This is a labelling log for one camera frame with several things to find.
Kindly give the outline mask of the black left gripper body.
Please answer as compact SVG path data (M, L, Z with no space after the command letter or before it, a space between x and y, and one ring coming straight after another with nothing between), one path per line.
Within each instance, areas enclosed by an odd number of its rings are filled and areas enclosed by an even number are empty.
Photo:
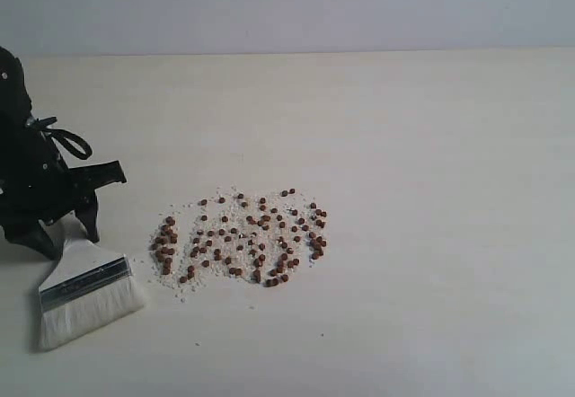
M17 124L1 119L1 227L6 238L42 231L39 224L59 219L80 205L56 144L82 160L93 150L77 134L52 128L55 118Z

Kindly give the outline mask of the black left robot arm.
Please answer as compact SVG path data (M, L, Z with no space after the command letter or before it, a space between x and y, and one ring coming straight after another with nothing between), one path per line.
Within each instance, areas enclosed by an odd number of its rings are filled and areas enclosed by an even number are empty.
M73 212L84 225L87 238L100 240L96 219L96 190L124 183L118 161L71 168L63 151L87 160L93 155L80 136L55 128L55 117L32 115L22 63L1 49L1 226L12 243L38 240L51 225Z

